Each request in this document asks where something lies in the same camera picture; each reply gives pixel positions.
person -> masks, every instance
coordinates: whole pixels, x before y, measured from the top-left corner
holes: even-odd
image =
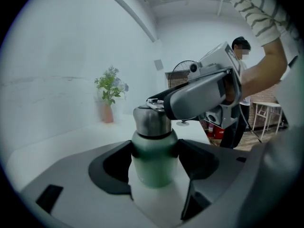
[[[263,47],[265,56],[242,74],[242,98],[268,89],[278,83],[287,68],[287,59],[278,27],[284,27],[303,50],[303,41],[290,16],[276,0],[229,0],[251,26]],[[234,100],[232,84],[226,84],[226,100]]]
[[[244,37],[238,37],[232,42],[232,49],[240,62],[240,65],[242,67],[241,71],[245,71],[245,69],[247,69],[247,66],[242,61],[242,59],[243,55],[249,55],[249,51],[251,50],[249,42],[245,40]],[[238,120],[225,129],[223,139],[220,143],[220,147],[233,149],[237,147],[237,145],[241,141],[247,124],[244,121],[243,117],[240,115],[240,108],[246,120],[248,121],[250,108],[249,96],[241,100],[239,105],[236,105],[232,108],[231,116],[233,118],[238,118]]]

black rubber pad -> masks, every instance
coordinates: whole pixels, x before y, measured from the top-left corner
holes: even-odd
[[[167,89],[163,92],[158,93],[157,95],[153,95],[153,96],[149,97],[148,99],[159,99],[159,100],[163,101],[168,94],[170,94],[171,92],[176,91],[180,88],[183,88],[186,85],[188,85],[188,82],[175,86],[174,88]]]
[[[56,203],[63,187],[49,185],[40,197],[37,199],[36,203],[47,213],[50,213],[54,204]]]

green water bottle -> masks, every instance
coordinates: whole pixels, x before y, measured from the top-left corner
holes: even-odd
[[[150,188],[164,187],[172,182],[177,169],[178,141],[171,121],[163,110],[141,105],[134,109],[136,131],[132,137],[132,155],[138,178]]]

pink vase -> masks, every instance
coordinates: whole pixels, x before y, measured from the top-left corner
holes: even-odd
[[[112,123],[113,120],[113,112],[111,106],[108,103],[104,103],[101,109],[102,120],[105,123]]]

